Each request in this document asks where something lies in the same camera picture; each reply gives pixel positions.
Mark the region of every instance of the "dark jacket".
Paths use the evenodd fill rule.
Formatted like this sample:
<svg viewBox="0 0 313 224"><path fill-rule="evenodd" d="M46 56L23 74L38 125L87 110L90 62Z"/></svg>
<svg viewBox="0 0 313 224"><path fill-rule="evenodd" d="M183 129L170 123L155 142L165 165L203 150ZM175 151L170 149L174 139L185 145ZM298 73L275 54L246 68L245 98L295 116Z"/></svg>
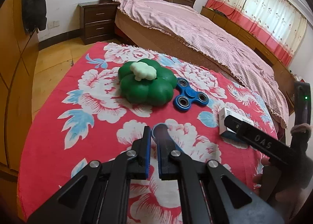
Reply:
<svg viewBox="0 0 313 224"><path fill-rule="evenodd" d="M46 0L22 0L22 17L25 32L33 32L35 28L40 31L47 25Z"/></svg>

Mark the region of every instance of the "blue fidget spinner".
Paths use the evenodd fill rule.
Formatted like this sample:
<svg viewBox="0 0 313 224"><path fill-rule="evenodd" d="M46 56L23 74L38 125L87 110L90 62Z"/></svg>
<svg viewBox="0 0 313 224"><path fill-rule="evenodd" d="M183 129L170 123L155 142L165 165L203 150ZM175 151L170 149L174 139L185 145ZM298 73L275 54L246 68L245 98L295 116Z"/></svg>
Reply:
<svg viewBox="0 0 313 224"><path fill-rule="evenodd" d="M209 103L209 98L205 93L196 92L182 77L177 78L176 89L179 90L180 95L174 99L173 104L179 111L188 111L193 102L200 106L206 106Z"/></svg>

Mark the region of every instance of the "white box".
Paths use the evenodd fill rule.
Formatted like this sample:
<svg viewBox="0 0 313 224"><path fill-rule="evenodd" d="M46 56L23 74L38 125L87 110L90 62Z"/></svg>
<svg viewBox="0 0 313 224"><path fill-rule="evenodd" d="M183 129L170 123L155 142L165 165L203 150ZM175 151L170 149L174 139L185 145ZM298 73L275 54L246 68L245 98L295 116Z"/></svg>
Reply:
<svg viewBox="0 0 313 224"><path fill-rule="evenodd" d="M249 118L247 117L244 117L236 112L234 112L233 110L231 109L228 109L226 107L224 107L220 112L219 112L219 134L221 137L224 137L224 138L228 138L228 139L232 139L234 141L237 141L237 142L242 142L241 140L239 140L237 137L236 137L236 133L234 131L232 131L231 129L227 128L225 125L224 125L224 120L225 120L225 117L228 116L228 115L231 115L237 119L239 119L240 121L245 121L249 124L251 124L252 126L254 126L254 123L252 120L250 120Z"/></svg>

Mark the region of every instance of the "drawer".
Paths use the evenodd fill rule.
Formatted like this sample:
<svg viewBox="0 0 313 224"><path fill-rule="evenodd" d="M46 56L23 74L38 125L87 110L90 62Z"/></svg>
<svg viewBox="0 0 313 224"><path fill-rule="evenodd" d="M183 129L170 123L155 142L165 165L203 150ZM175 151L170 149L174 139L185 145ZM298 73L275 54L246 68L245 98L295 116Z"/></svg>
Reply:
<svg viewBox="0 0 313 224"><path fill-rule="evenodd" d="M103 6L85 9L85 23L115 19L117 6Z"/></svg>
<svg viewBox="0 0 313 224"><path fill-rule="evenodd" d="M219 14L215 14L212 22L215 23L216 25L218 25L219 27L221 27L222 29L224 29L226 23L227 23L228 19L219 15Z"/></svg>
<svg viewBox="0 0 313 224"><path fill-rule="evenodd" d="M277 62L276 56L266 48L262 43L257 42L256 48L274 65Z"/></svg>
<svg viewBox="0 0 313 224"><path fill-rule="evenodd" d="M85 24L85 38L114 32L114 20Z"/></svg>
<svg viewBox="0 0 313 224"><path fill-rule="evenodd" d="M228 20L226 23L224 30L228 32L229 34L236 36L240 30L240 27L233 23L232 21Z"/></svg>
<svg viewBox="0 0 313 224"><path fill-rule="evenodd" d="M236 36L237 39L239 39L242 43L250 47L252 50L255 49L257 40L254 38L250 33L246 32L243 29L240 29L239 33Z"/></svg>
<svg viewBox="0 0 313 224"><path fill-rule="evenodd" d="M211 21L213 20L213 17L215 15L215 12L211 9L207 9L205 7L202 7L201 15L205 16L206 18L209 18Z"/></svg>
<svg viewBox="0 0 313 224"><path fill-rule="evenodd" d="M10 168L18 171L25 139L32 124L32 78L19 62L7 107L7 153Z"/></svg>

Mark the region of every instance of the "wooden wardrobe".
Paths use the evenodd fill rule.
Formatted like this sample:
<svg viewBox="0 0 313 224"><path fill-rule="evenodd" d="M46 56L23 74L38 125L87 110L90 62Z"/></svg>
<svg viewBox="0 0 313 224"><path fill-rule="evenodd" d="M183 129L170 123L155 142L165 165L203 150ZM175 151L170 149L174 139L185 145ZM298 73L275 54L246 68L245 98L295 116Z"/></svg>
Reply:
<svg viewBox="0 0 313 224"><path fill-rule="evenodd" d="M32 124L32 81L38 56L37 33L24 32L22 0L5 0L0 7L0 56L0 190L5 194L10 190L8 182L15 183L16 191Z"/></svg>

